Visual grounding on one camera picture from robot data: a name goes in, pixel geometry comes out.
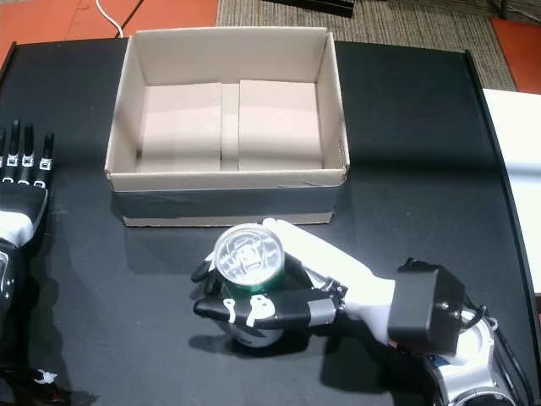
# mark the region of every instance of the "white table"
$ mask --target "white table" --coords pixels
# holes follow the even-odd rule
[[[516,212],[521,224],[533,290],[541,295],[541,96],[484,90]]]

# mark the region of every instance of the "silver metal part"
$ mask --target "silver metal part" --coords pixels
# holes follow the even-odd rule
[[[280,239],[259,224],[229,228],[216,241],[216,269],[229,282],[257,286],[283,270],[286,259]]]
[[[323,326],[334,322],[336,307],[332,299],[310,300],[308,307],[310,308],[309,326]]]
[[[462,311],[466,321],[473,316],[469,310]],[[492,327],[483,318],[461,332],[454,356],[427,358],[428,369],[440,389],[441,404],[462,406],[474,398],[496,396],[516,406],[496,366],[494,346]]]

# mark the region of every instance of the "floor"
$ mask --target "floor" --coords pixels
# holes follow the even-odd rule
[[[122,23],[138,0],[101,0],[101,6]],[[125,34],[155,28],[216,24],[218,0],[145,1],[126,26]],[[95,0],[0,0],[0,60],[12,41],[18,43],[107,38],[116,33],[96,9]]]
[[[529,57],[535,47],[532,40],[523,40],[525,29],[508,26],[498,19],[494,19],[494,26],[491,22],[497,16],[497,7],[492,2],[499,0],[355,2],[353,18],[344,19],[261,0],[147,0],[127,23],[125,33],[212,25],[326,26],[338,40],[344,41],[448,51],[468,49],[484,87],[541,93],[541,64]],[[137,3],[138,0],[101,0],[102,7],[120,23]],[[511,0],[511,6],[541,16],[539,0]],[[533,22],[518,13],[510,13],[509,18]],[[541,28],[538,29],[539,33],[533,31],[528,38],[538,38],[541,50]],[[115,28],[98,13],[95,0],[0,0],[0,61],[12,41],[107,38],[115,33]]]

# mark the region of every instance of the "wire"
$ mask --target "wire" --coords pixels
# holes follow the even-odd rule
[[[103,17],[105,17],[107,21],[109,21],[111,24],[115,26],[115,28],[118,31],[118,34],[120,35],[120,38],[124,38],[122,27],[118,25],[118,23],[114,19],[112,19],[112,17],[109,14],[105,12],[105,10],[101,7],[100,0],[96,0],[96,7],[98,7],[98,11],[101,13],[101,15],[103,15]]]
[[[523,406],[524,403],[518,396],[518,392],[515,389],[515,385],[513,385],[513,380],[511,379],[509,375],[509,371],[507,370],[507,367],[505,366],[504,361],[501,358],[500,351],[497,348],[494,351],[494,357],[495,357],[496,365],[498,365],[498,368],[500,368],[500,371],[504,376],[505,382],[507,383],[507,386],[509,387],[509,392],[511,392],[513,399],[516,400],[518,406]]]
[[[141,7],[141,4],[143,4],[143,1],[144,0],[139,0],[137,2],[137,4],[135,4],[135,7],[132,10],[132,12],[129,14],[129,16],[122,23],[122,28],[123,29],[126,28],[126,25],[128,25],[128,23],[131,21],[132,17],[134,17],[135,13],[137,13],[137,10],[139,10],[139,7]]]
[[[522,368],[520,362],[518,362],[518,359],[513,353],[513,350],[511,349],[511,346],[507,342],[507,339],[505,338],[504,333],[501,331],[501,329],[496,330],[496,336],[500,340],[500,344],[504,348],[505,354],[511,360],[511,363],[515,367],[516,374],[518,375],[519,379],[521,380],[522,385],[524,386],[524,391],[526,392],[527,405],[528,406],[534,405],[532,387],[530,386],[530,382],[528,381],[526,374],[524,373],[524,369]]]
[[[464,298],[464,303],[472,309],[479,309],[467,295]],[[490,316],[489,310],[486,309],[486,307],[485,307],[485,315],[487,317]],[[520,379],[521,384],[524,387],[524,392],[526,393],[526,398],[527,398],[526,405],[533,406],[534,402],[533,402],[532,386],[530,385],[530,382],[527,379],[526,374],[524,373],[524,369],[522,368],[521,363],[516,358],[515,353],[511,349],[511,345],[505,338],[504,333],[501,331],[501,328],[496,328],[495,334],[496,334],[496,337],[498,338],[498,341],[500,341],[500,344],[504,349],[505,355],[507,355],[507,358],[509,359],[509,361],[512,363],[513,367],[515,368],[516,374],[518,375],[518,378]]]
[[[529,19],[532,19],[533,21],[536,21],[536,22],[538,22],[538,23],[541,24],[541,19],[540,19],[539,17],[536,17],[536,16],[533,15],[533,14],[527,13],[527,12],[525,12],[525,11],[522,11],[522,10],[518,9],[518,8],[514,8],[514,7],[511,6],[511,5],[507,6],[507,9],[508,9],[509,11],[512,11],[513,13],[519,13],[519,14],[523,15],[524,17],[527,17],[527,18],[529,18]]]
[[[475,316],[471,320],[463,323],[462,328],[464,330],[472,328],[479,322],[479,320],[481,320],[484,317],[486,312],[487,312],[487,306],[485,306],[484,304],[481,304],[478,308],[475,308]]]

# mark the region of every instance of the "black tape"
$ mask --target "black tape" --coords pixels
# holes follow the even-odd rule
[[[334,211],[341,186],[112,192],[127,218],[267,216]]]

